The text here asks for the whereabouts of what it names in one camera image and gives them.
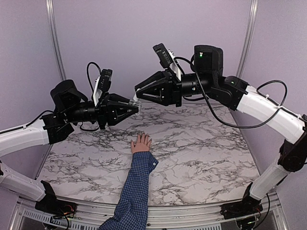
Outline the clear nail polish bottle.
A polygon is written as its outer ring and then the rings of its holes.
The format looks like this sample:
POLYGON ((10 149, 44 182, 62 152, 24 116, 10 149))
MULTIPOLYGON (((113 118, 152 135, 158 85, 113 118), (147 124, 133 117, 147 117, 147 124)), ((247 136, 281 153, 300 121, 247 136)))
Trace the clear nail polish bottle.
POLYGON ((130 100, 129 101, 129 105, 137 107, 138 108, 138 112, 136 113, 136 115, 140 114, 141 108, 142 108, 142 103, 140 101, 130 100))

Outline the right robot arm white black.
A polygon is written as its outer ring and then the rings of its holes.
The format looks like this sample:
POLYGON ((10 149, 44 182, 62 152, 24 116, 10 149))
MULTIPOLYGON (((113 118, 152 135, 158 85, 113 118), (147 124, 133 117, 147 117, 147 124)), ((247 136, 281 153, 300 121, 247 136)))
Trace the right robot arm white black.
POLYGON ((196 45, 188 63, 191 73, 186 74, 179 65, 180 57, 166 49, 164 44, 153 47, 163 68, 135 86, 134 100, 179 107, 182 99, 216 100, 230 110, 239 111, 268 125, 284 137, 279 157, 266 171, 253 181, 238 202, 223 204, 225 219, 262 211, 260 204, 266 194, 279 185, 288 174, 303 168, 307 159, 307 117, 286 109, 235 76, 223 76, 223 50, 209 45, 196 45))

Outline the blue checked shirt forearm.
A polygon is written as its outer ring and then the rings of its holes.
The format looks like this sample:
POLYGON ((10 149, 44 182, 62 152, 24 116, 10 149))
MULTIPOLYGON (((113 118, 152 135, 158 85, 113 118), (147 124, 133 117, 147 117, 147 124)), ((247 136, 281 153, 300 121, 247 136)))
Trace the blue checked shirt forearm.
POLYGON ((158 160, 149 152, 132 156, 131 167, 124 183, 114 215, 100 230, 144 230, 148 219, 149 175, 158 160))

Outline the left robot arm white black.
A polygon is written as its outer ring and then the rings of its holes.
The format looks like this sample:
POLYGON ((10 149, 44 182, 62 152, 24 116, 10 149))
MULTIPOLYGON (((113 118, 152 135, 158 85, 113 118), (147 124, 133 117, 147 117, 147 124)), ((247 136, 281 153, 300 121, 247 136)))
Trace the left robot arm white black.
MULTIPOLYGON (((33 146, 52 145, 64 141, 79 122, 98 123, 99 129, 115 126, 140 111, 139 102, 115 93, 108 93, 110 81, 102 87, 97 83, 93 100, 77 90, 73 80, 60 82, 50 95, 54 111, 43 112, 34 121, 6 129, 0 133, 0 155, 33 146)), ((38 210, 57 213, 65 204, 56 198, 50 183, 33 180, 0 164, 1 186, 36 202, 38 210)))

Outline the person's bare hand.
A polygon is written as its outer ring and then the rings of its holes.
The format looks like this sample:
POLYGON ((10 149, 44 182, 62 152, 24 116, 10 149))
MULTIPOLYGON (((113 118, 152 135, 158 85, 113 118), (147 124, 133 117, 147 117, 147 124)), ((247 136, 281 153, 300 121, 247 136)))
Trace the person's bare hand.
POLYGON ((151 143, 152 139, 149 138, 148 134, 138 134, 136 141, 131 140, 130 142, 132 154, 150 151, 151 143))

